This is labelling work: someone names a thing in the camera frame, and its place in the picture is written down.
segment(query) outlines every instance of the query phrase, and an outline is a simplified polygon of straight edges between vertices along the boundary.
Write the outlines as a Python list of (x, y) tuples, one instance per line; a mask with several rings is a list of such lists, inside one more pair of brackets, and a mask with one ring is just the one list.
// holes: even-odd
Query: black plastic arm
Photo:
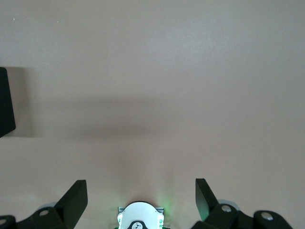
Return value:
[(196, 205), (202, 221), (192, 229), (292, 229), (287, 221), (272, 211), (257, 211), (254, 217), (219, 204), (205, 179), (196, 179)]
[(17, 222), (0, 216), (0, 229), (73, 229), (88, 204), (86, 180), (77, 180), (54, 207), (39, 209)]
[(8, 73), (0, 67), (0, 137), (16, 129)]

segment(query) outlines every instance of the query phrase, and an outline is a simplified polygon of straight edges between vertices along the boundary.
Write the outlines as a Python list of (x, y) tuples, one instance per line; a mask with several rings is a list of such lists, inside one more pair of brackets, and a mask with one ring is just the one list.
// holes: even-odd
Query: screw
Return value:
[(41, 212), (39, 213), (39, 216), (45, 216), (45, 215), (47, 215), (48, 213), (49, 213), (48, 210), (43, 210), (43, 211), (41, 211)]
[(0, 219), (0, 225), (3, 225), (6, 223), (6, 219)]
[(268, 212), (265, 212), (265, 211), (262, 212), (261, 216), (266, 220), (269, 220), (269, 221), (273, 220), (272, 215), (270, 215)]
[(222, 205), (222, 206), (221, 206), (221, 209), (222, 209), (223, 211), (225, 211), (225, 212), (231, 212), (231, 211), (232, 211), (231, 208), (230, 208), (228, 205)]

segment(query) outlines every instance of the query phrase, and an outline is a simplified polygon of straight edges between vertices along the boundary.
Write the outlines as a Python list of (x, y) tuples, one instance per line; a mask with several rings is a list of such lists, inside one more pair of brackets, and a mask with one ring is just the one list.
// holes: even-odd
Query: table surface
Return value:
[(0, 140), (0, 215), (86, 179), (76, 229), (144, 200), (200, 219), (195, 179), (250, 216), (305, 225), (305, 2), (0, 2), (17, 129)]

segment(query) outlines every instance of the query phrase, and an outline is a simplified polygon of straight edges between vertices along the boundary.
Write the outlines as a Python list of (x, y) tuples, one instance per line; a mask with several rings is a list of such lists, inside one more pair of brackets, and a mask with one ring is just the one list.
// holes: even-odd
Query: beige surface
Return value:
[(0, 215), (86, 179), (76, 229), (146, 200), (199, 220), (194, 181), (303, 228), (305, 2), (0, 1), (17, 121), (0, 139)]

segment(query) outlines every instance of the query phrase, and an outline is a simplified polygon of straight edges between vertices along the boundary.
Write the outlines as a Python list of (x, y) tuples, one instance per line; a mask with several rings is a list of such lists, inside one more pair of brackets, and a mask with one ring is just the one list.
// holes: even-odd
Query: black object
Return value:
[(286, 220), (272, 211), (245, 215), (228, 204), (219, 204), (205, 179), (196, 179), (196, 205), (202, 221), (192, 229), (292, 229)]
[[(0, 216), (0, 229), (73, 229), (88, 203), (85, 180), (78, 180), (52, 208), (42, 208), (16, 223), (13, 216)], [(202, 221), (192, 229), (292, 229), (286, 220), (272, 211), (245, 215), (228, 204), (219, 204), (205, 179), (196, 179), (196, 205)]]
[(0, 67), (0, 137), (16, 129), (8, 73)]
[(86, 180), (77, 180), (54, 207), (39, 209), (18, 223), (14, 216), (0, 216), (0, 229), (73, 229), (87, 204)]

